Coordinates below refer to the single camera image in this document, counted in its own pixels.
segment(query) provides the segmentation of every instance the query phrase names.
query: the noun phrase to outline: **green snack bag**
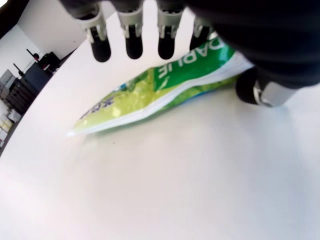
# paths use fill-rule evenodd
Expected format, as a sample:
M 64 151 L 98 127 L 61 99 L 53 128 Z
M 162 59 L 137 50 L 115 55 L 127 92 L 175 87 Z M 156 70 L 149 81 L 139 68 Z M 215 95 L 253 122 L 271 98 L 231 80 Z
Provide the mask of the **green snack bag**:
M 121 85 L 87 111 L 68 135 L 94 133 L 145 119 L 233 83 L 251 66 L 216 37 L 179 60 L 150 68 Z

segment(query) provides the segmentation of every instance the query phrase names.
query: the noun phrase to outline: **black fingertip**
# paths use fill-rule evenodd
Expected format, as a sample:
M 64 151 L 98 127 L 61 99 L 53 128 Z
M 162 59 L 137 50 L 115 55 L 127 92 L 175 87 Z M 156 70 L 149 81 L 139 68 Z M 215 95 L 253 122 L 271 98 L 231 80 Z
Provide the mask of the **black fingertip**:
M 191 42 L 190 42 L 190 51 L 201 46 L 208 40 L 210 27 L 203 27 L 199 37 L 195 37 L 192 35 Z
M 111 48 L 108 39 L 104 41 L 95 40 L 94 43 L 91 43 L 91 47 L 93 56 L 98 62 L 104 63 L 111 57 Z
M 255 67 L 248 69 L 238 78 L 235 91 L 238 98 L 248 104 L 257 104 L 254 95 L 254 86 L 258 78 L 258 71 Z
M 175 52 L 175 39 L 171 37 L 159 38 L 158 53 L 164 59 L 170 59 Z
M 125 39 L 126 53 L 131 59 L 138 59 L 141 57 L 144 49 L 142 45 L 142 38 L 130 37 Z

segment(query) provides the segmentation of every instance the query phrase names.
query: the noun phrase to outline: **plastic packaging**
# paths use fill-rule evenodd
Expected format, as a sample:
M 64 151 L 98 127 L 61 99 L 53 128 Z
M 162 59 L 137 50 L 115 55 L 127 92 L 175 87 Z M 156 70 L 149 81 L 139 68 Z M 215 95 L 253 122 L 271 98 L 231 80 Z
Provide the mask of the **plastic packaging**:
M 177 61 L 153 67 L 89 109 L 69 136 L 133 123 L 189 98 L 233 83 L 252 65 L 216 37 Z

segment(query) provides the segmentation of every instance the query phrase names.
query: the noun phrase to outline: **metal bracket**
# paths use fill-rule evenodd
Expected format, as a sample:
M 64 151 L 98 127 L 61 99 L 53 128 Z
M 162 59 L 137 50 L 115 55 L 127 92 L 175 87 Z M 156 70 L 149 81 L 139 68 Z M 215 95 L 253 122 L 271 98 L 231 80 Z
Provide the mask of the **metal bracket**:
M 207 39 L 209 39 L 210 35 L 215 31 L 214 27 L 212 26 L 212 24 L 210 24 L 210 22 L 208 22 L 204 18 L 196 16 L 193 24 L 193 35 L 196 38 L 199 38 L 201 31 L 204 27 L 209 27 L 209 33 L 207 36 Z
M 179 12 L 170 13 L 163 11 L 158 5 L 158 29 L 161 39 L 165 38 L 166 27 L 171 27 L 171 38 L 174 39 L 176 37 L 183 12 L 184 9 L 181 9 Z
M 132 12 L 121 12 L 118 11 L 118 16 L 123 29 L 124 36 L 128 39 L 130 38 L 129 26 L 134 26 L 135 36 L 139 38 L 142 33 L 143 26 L 143 7 L 142 4 L 139 8 Z
M 257 80 L 253 87 L 253 95 L 258 105 L 278 107 L 283 105 L 298 90 L 284 87 L 276 82 L 269 82 L 263 90 Z
M 96 28 L 98 37 L 102 42 L 107 39 L 107 25 L 106 20 L 104 18 L 104 14 L 101 9 L 101 4 L 97 3 L 96 7 L 98 9 L 98 13 L 95 17 L 86 20 L 76 20 L 81 25 L 82 29 L 85 31 L 87 39 L 92 44 L 95 42 L 95 38 L 91 30 L 92 28 Z

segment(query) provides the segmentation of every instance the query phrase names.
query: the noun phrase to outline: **white wall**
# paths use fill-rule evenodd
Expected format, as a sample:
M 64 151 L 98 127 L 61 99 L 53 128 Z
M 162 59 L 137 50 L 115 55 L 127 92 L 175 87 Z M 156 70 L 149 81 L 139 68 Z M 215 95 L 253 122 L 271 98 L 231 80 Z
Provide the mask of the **white wall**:
M 102 9 L 105 18 L 115 11 L 109 2 L 104 2 Z M 54 52 L 60 59 L 86 39 L 80 26 L 59 0 L 30 0 L 18 25 L 41 52 Z
M 15 63 L 22 71 L 33 61 L 33 57 L 27 52 L 40 53 L 38 47 L 15 25 L 3 38 L 0 39 L 0 76 L 7 69 L 16 77 L 19 76 Z

